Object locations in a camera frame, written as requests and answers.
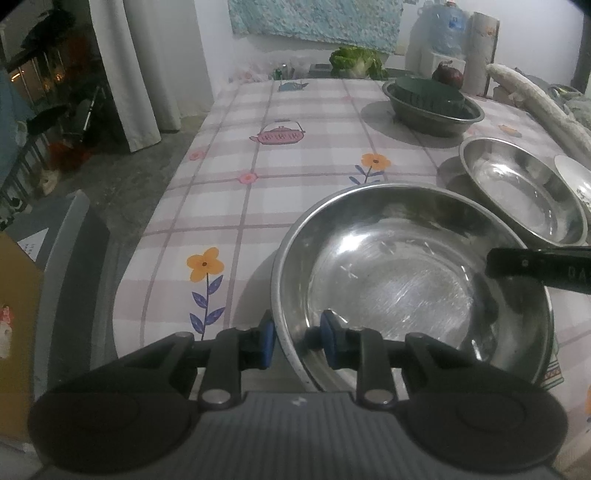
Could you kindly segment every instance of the knife handle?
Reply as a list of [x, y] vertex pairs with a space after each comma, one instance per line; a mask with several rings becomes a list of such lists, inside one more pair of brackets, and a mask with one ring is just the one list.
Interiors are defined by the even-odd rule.
[[547, 287], [591, 294], [591, 247], [493, 248], [486, 257], [490, 278], [521, 275]]

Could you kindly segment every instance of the metal basin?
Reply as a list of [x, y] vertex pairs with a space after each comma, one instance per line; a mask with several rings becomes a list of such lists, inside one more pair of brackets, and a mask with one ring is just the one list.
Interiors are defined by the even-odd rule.
[[531, 247], [572, 247], [587, 238], [577, 197], [541, 160], [496, 138], [472, 137], [460, 146], [466, 172], [486, 206]]
[[458, 117], [440, 115], [410, 105], [394, 95], [394, 80], [385, 82], [382, 91], [390, 99], [394, 113], [407, 127], [435, 137], [462, 135], [470, 125], [484, 119], [484, 112], [473, 100], [466, 98], [461, 115]]
[[491, 248], [523, 246], [485, 208], [431, 185], [338, 192], [292, 226], [275, 257], [271, 304], [283, 350], [308, 389], [354, 389], [354, 372], [331, 370], [304, 341], [332, 309], [349, 328], [399, 340], [423, 332], [537, 382], [553, 338], [548, 292], [530, 278], [483, 273]]

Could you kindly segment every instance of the checkered tablecloth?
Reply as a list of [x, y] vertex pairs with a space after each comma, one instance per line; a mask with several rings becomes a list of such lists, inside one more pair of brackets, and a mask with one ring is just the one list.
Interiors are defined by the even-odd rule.
[[[563, 151], [529, 114], [478, 102], [486, 117], [465, 137], [511, 140], [554, 168]], [[322, 198], [372, 181], [447, 186], [462, 174], [463, 138], [412, 132], [392, 115], [381, 85], [370, 80], [225, 90], [121, 281], [113, 311], [118, 354], [180, 330], [209, 339], [224, 328], [256, 325], [269, 308], [275, 250], [290, 225]], [[546, 384], [569, 412], [572, 438], [591, 416], [591, 302], [576, 293], [552, 290], [551, 296], [556, 355]]]

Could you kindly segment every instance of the paper towel roll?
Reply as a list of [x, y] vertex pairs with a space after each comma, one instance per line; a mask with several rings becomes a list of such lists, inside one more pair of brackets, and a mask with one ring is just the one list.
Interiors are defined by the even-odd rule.
[[495, 59], [500, 22], [479, 12], [474, 13], [471, 22], [462, 92], [483, 96], [489, 82], [486, 66]]

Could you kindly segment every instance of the lettuce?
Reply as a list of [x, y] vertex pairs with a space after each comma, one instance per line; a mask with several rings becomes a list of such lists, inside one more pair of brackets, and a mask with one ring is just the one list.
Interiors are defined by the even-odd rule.
[[341, 47], [330, 54], [333, 77], [348, 77], [385, 80], [388, 72], [382, 68], [382, 61], [375, 50], [361, 47]]

